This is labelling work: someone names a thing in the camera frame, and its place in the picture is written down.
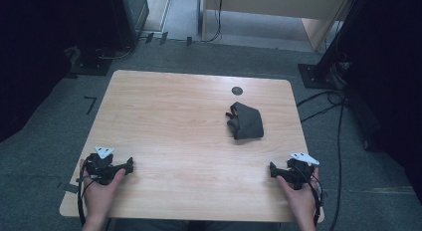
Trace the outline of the black cabinet with base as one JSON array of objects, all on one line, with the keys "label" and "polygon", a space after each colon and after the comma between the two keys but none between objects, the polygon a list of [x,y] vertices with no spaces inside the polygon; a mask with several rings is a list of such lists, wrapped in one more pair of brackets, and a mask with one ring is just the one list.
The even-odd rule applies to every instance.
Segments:
[{"label": "black cabinet with base", "polygon": [[149,14],[147,0],[74,0],[73,35],[80,52],[72,74],[105,76],[112,60],[136,46]]}]

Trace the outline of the dark curtain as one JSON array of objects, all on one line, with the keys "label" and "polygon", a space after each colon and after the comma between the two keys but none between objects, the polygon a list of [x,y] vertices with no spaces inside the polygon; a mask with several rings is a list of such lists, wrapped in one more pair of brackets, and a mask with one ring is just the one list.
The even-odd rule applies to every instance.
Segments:
[{"label": "dark curtain", "polygon": [[404,167],[422,204],[422,0],[357,0],[340,43],[345,79],[379,122],[372,140]]},{"label": "dark curtain", "polygon": [[21,130],[71,68],[48,0],[0,0],[0,142]]}]

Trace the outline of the light wooden furniture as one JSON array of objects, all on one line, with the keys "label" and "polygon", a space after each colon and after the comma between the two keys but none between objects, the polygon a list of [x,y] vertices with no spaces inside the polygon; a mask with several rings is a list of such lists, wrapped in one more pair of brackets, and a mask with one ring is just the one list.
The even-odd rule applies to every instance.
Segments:
[{"label": "light wooden furniture", "polygon": [[301,18],[314,50],[317,50],[349,0],[199,0],[199,34],[206,38],[210,10]]}]

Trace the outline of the person's left hand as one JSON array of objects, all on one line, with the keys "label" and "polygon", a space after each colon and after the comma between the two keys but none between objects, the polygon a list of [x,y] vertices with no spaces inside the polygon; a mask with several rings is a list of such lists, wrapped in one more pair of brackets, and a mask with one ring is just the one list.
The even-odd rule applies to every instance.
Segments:
[{"label": "person's left hand", "polygon": [[86,220],[106,221],[113,205],[117,189],[124,176],[124,170],[122,169],[115,174],[110,184],[101,185],[88,177],[86,171],[84,172],[84,188],[86,190],[85,201],[87,207]]}]

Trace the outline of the black metal stand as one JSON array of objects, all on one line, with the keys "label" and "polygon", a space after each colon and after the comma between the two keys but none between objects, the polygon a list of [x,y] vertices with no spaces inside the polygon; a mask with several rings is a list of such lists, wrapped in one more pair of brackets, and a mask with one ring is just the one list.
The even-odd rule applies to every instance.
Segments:
[{"label": "black metal stand", "polygon": [[298,64],[304,86],[307,89],[335,90],[336,84],[331,67],[336,62],[348,62],[352,48],[357,45],[363,30],[364,12],[370,0],[352,0],[341,29],[316,65]]}]

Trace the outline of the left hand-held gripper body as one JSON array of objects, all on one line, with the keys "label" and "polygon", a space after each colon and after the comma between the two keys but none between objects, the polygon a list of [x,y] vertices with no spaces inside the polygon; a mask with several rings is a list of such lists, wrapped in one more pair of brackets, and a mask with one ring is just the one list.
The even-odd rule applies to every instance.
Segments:
[{"label": "left hand-held gripper body", "polygon": [[101,185],[108,185],[113,180],[115,168],[112,165],[113,148],[96,146],[95,152],[86,159],[86,171],[90,178]]}]

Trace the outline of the dark grey cloth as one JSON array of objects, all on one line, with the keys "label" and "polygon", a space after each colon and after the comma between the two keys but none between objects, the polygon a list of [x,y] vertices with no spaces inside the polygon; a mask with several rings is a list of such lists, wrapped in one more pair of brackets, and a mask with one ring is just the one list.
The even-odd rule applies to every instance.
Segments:
[{"label": "dark grey cloth", "polygon": [[257,109],[239,102],[230,106],[226,113],[227,126],[235,139],[261,138],[264,136],[263,121]]}]

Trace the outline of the person's right hand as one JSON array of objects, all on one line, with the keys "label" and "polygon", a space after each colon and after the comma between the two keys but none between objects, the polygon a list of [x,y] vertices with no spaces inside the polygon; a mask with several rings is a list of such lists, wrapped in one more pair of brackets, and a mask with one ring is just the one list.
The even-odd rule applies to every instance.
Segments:
[{"label": "person's right hand", "polygon": [[282,176],[277,177],[297,223],[314,222],[316,200],[313,195],[312,187],[317,188],[318,173],[319,170],[316,167],[311,183],[304,184],[300,190],[292,189]]}]

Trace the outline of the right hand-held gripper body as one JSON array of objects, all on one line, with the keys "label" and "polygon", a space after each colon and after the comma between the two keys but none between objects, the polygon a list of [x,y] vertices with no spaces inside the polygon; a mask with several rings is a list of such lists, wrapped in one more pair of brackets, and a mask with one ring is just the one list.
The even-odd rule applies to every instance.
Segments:
[{"label": "right hand-held gripper body", "polygon": [[311,180],[319,161],[305,152],[291,153],[290,157],[287,161],[288,169],[292,173],[290,183],[294,186],[294,190],[299,190],[304,183]]}]

